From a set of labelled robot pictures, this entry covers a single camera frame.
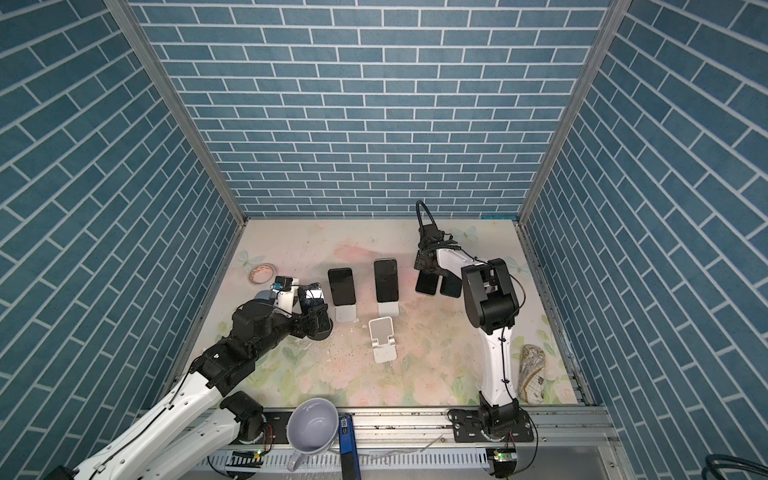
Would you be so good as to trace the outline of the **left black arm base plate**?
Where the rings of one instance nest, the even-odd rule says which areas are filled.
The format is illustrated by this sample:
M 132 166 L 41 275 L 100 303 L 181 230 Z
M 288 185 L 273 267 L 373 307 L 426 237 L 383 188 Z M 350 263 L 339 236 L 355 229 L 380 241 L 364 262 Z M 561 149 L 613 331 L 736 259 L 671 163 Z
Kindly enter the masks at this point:
M 240 425 L 236 441 L 240 444 L 287 445 L 290 410 L 267 410 L 259 419 L 252 417 Z

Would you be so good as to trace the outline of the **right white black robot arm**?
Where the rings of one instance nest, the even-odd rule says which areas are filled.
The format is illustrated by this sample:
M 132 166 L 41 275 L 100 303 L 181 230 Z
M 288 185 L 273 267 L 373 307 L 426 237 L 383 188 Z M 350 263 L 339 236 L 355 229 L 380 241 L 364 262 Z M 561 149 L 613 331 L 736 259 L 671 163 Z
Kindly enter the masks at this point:
M 488 437 L 505 435 L 520 420 L 519 400 L 510 380 L 507 335 L 521 309 L 506 263 L 469 255 L 450 234 L 429 223 L 419 227 L 414 268 L 418 271 L 417 292 L 463 299 L 469 323 L 483 339 L 481 429 Z

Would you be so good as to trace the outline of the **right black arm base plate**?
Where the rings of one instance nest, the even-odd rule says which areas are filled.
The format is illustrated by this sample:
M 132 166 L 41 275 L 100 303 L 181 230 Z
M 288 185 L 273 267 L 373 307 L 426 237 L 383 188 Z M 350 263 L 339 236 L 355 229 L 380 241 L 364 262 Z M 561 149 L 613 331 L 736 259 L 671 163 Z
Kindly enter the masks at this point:
M 456 443 L 480 442 L 534 442 L 536 434 L 533 425 L 525 413 L 521 413 L 516 421 L 506 428 L 497 428 L 494 433 L 486 433 L 477 409 L 452 408 L 446 412 L 446 417 L 452 425 L 453 437 Z

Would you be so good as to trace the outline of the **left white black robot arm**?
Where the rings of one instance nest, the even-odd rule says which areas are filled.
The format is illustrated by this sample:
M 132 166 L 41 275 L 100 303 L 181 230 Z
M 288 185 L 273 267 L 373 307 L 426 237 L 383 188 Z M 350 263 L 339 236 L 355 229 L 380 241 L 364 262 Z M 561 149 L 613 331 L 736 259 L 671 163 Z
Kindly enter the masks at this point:
M 162 400 L 96 454 L 50 479 L 178 479 L 234 442 L 270 441 L 264 408 L 238 385 L 288 336 L 326 339 L 333 328 L 319 285 L 252 299 L 230 333 L 206 349 Z

